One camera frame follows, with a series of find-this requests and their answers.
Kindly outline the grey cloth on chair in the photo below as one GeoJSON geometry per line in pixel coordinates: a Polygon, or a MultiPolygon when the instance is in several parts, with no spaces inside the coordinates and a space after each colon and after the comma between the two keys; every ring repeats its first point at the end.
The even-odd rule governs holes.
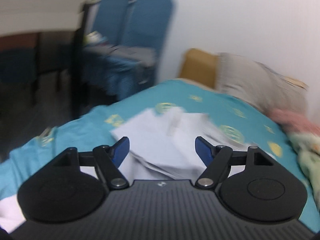
{"type": "Polygon", "coordinates": [[[114,46],[112,44],[86,46],[84,51],[104,56],[115,56],[140,62],[145,67],[156,63],[156,51],[147,47],[114,46]]]}

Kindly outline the green cartoon fleece blanket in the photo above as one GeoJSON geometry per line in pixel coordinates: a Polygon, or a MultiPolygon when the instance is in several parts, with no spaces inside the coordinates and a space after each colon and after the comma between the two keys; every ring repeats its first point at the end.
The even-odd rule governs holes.
{"type": "Polygon", "coordinates": [[[313,198],[319,207],[319,135],[291,132],[287,136],[298,155],[300,169],[310,181],[313,198]]]}

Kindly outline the yellow bed headboard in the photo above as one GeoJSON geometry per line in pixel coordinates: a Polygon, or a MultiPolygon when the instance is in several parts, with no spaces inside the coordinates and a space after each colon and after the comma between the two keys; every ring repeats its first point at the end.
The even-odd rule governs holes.
{"type": "Polygon", "coordinates": [[[183,57],[178,77],[215,89],[218,61],[218,55],[191,48],[183,57]]]}

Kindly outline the pink fluffy blanket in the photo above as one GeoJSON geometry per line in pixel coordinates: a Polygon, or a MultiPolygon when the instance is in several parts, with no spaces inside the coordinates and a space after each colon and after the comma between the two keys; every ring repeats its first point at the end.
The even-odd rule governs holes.
{"type": "Polygon", "coordinates": [[[311,122],[303,114],[272,109],[269,111],[268,117],[281,127],[290,141],[319,140],[319,125],[311,122]]]}

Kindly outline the teal patterned bed sheet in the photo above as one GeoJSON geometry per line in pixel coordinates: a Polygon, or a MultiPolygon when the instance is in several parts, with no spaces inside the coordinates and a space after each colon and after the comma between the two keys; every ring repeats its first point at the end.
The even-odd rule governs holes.
{"type": "Polygon", "coordinates": [[[178,108],[208,114],[210,122],[230,142],[257,144],[293,173],[308,193],[300,220],[311,230],[319,230],[310,181],[300,170],[297,155],[280,127],[239,99],[182,80],[169,80],[110,106],[94,107],[81,118],[53,128],[46,137],[35,137],[12,150],[1,164],[1,227],[10,232],[24,222],[16,199],[18,188],[62,150],[74,146],[90,151],[101,144],[112,144],[112,131],[142,111],[150,109],[153,115],[164,117],[178,108]]]}

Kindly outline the blue covered chair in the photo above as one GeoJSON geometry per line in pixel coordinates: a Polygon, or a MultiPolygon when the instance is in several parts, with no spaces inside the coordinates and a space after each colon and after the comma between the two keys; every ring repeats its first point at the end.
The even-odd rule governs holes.
{"type": "Polygon", "coordinates": [[[173,9],[173,0],[130,0],[120,39],[113,45],[153,48],[155,65],[145,67],[135,60],[84,51],[86,46],[109,44],[93,32],[88,34],[93,43],[82,49],[82,80],[119,101],[153,86],[173,9]]]}
{"type": "Polygon", "coordinates": [[[130,0],[99,0],[91,3],[85,34],[97,33],[109,44],[117,44],[130,0]]]}

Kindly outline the white t-shirt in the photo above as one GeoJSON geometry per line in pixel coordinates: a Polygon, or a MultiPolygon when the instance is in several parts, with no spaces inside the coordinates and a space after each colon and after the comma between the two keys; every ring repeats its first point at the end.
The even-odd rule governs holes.
{"type": "Polygon", "coordinates": [[[195,151],[196,137],[212,145],[226,145],[245,151],[248,145],[237,142],[216,127],[206,113],[187,113],[172,107],[163,114],[148,108],[108,131],[98,123],[96,113],[54,129],[13,150],[1,165],[1,227],[14,231],[25,218],[17,202],[17,190],[31,175],[68,147],[80,151],[128,137],[130,151],[119,169],[129,183],[135,180],[195,180],[205,169],[195,151]]]}

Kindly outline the white desk with dark top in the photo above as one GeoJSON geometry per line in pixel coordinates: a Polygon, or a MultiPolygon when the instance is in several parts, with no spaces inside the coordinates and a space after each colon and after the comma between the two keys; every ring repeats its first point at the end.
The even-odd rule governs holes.
{"type": "Polygon", "coordinates": [[[85,0],[1,0],[1,82],[28,83],[31,103],[39,88],[40,35],[72,31],[85,0]]]}

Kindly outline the blue covered chair far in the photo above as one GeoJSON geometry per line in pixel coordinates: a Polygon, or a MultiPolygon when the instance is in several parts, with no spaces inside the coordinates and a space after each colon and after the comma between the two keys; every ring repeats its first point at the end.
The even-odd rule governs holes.
{"type": "Polygon", "coordinates": [[[99,0],[91,3],[85,34],[97,33],[109,44],[117,44],[130,0],[99,0]]]}

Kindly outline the grey pillow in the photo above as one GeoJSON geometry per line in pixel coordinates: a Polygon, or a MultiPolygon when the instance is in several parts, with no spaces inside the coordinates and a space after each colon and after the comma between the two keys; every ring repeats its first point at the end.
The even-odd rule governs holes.
{"type": "Polygon", "coordinates": [[[243,56],[230,53],[219,55],[216,89],[264,114],[274,108],[300,114],[307,112],[305,97],[308,86],[305,83],[243,56]]]}

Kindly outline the blue covered chair near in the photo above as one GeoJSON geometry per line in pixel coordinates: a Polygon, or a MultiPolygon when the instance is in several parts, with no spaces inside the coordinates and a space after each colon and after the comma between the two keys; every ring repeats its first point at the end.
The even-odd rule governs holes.
{"type": "Polygon", "coordinates": [[[84,51],[86,46],[109,44],[93,32],[88,34],[93,43],[82,49],[82,80],[119,101],[153,86],[173,9],[173,0],[130,0],[120,39],[113,45],[153,48],[155,65],[145,67],[135,60],[84,51]]]}

